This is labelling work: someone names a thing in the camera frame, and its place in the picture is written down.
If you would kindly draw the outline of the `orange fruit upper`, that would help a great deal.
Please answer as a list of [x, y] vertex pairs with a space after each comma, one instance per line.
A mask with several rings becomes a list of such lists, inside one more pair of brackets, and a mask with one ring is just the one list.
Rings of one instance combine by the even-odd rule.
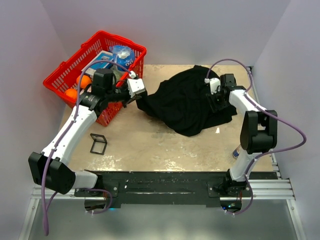
[[76, 78], [76, 84], [77, 86], [80, 86], [81, 89], [85, 89], [88, 85], [91, 85], [92, 84], [92, 79], [87, 76], [87, 75], [84, 75], [81, 79], [81, 82], [80, 82], [80, 75]]

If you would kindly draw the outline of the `red plastic shopping basket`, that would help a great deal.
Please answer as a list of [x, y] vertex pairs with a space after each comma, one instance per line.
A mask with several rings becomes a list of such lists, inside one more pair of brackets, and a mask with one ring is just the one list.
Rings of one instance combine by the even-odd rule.
[[98, 31], [43, 85], [82, 116], [106, 127], [122, 107], [147, 94], [143, 74], [147, 49], [124, 37]]

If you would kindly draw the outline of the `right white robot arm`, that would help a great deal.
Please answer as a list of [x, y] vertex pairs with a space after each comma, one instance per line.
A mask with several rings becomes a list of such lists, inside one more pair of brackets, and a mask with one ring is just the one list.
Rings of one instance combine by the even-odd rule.
[[259, 110], [260, 105], [248, 95], [244, 86], [237, 85], [233, 74], [223, 74], [219, 78], [206, 77], [204, 83], [209, 87], [206, 98], [214, 113], [233, 106], [243, 114], [239, 136], [242, 150], [222, 183], [213, 187], [219, 194], [233, 197], [248, 186], [250, 173], [259, 155], [277, 145], [278, 123], [269, 114], [275, 117], [278, 114], [264, 107]]

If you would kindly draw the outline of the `orange fruit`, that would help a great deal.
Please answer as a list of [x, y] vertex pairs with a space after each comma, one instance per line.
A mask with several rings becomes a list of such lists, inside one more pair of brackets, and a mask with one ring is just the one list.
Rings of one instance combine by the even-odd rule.
[[81, 89], [85, 89], [88, 85], [91, 85], [92, 84], [92, 79], [87, 76], [87, 75], [84, 75], [81, 79], [81, 82], [80, 82], [80, 75], [76, 78], [76, 84], [77, 86], [80, 86]]
[[64, 92], [64, 94], [65, 94], [68, 98], [72, 99], [73, 102], [75, 102], [75, 101], [77, 100], [78, 91], [77, 91], [76, 89], [74, 89], [74, 88], [69, 88], [69, 89], [67, 89], [67, 90]]

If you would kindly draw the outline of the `black square frame stand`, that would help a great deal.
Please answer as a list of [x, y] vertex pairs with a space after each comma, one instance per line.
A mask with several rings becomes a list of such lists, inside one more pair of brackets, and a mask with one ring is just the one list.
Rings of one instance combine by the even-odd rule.
[[97, 154], [97, 155], [104, 155], [108, 145], [108, 141], [106, 137], [102, 134], [97, 134], [97, 133], [90, 133], [90, 137], [93, 140], [90, 153]]

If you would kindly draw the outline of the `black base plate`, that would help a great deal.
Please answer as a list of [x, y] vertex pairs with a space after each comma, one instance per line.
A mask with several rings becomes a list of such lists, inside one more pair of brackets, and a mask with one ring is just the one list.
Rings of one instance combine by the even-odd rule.
[[70, 177], [48, 177], [46, 188], [85, 198], [87, 211], [122, 205], [205, 205], [239, 211], [244, 197], [253, 197], [253, 184], [236, 182], [229, 172], [94, 171], [93, 188], [73, 186]]

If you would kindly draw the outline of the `orange fruit lower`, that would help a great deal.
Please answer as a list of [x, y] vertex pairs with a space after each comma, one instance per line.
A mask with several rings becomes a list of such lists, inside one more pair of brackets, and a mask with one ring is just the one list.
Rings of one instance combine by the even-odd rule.
[[74, 88], [69, 88], [69, 89], [67, 89], [67, 90], [64, 92], [64, 94], [65, 94], [68, 98], [72, 99], [73, 102], [75, 102], [75, 101], [77, 100], [78, 91], [77, 91], [76, 89], [74, 89]]

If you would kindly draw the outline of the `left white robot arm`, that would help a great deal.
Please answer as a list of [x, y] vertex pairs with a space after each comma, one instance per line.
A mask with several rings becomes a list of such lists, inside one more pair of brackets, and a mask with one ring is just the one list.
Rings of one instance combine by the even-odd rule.
[[111, 69], [100, 68], [92, 84], [79, 96], [70, 117], [55, 138], [40, 153], [32, 152], [28, 163], [35, 184], [60, 194], [71, 189], [86, 189], [99, 196], [104, 184], [88, 170], [73, 171], [68, 165], [79, 141], [110, 103], [127, 105], [137, 100], [146, 88], [141, 78], [131, 72], [126, 80], [116, 80]]

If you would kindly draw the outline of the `black printed t-shirt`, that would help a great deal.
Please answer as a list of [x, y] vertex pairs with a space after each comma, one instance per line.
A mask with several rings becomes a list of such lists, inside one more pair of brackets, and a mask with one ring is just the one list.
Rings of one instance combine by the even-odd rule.
[[219, 77], [209, 68], [195, 65], [162, 81], [155, 93], [143, 93], [136, 105], [150, 117], [187, 137], [229, 123], [237, 110], [230, 105], [218, 112], [212, 111], [206, 96], [210, 93], [210, 87], [205, 84], [207, 74], [210, 78]]

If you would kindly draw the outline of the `blue plastic bag item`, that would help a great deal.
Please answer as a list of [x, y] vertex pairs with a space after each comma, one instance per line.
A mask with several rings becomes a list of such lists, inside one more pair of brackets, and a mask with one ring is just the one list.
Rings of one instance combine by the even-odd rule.
[[113, 60], [115, 63], [123, 66], [126, 69], [134, 63], [136, 57], [133, 50], [130, 47], [122, 45], [111, 46], [110, 52], [113, 55]]

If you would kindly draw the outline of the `blue white product box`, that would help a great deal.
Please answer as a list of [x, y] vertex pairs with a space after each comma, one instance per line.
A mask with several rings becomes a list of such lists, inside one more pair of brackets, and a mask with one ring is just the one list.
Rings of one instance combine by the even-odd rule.
[[[96, 57], [93, 59], [94, 62], [96, 61], [113, 61], [113, 54], [108, 51], [101, 51]], [[91, 66], [92, 69], [110, 69], [113, 66], [112, 63], [109, 62], [99, 62]]]

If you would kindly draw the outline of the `green melon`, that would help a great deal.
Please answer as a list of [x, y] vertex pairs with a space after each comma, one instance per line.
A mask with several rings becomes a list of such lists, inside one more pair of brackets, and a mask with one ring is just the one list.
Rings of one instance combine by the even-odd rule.
[[126, 71], [118, 70], [116, 67], [112, 67], [111, 70], [113, 71], [117, 82], [120, 81], [122, 76], [127, 73]]

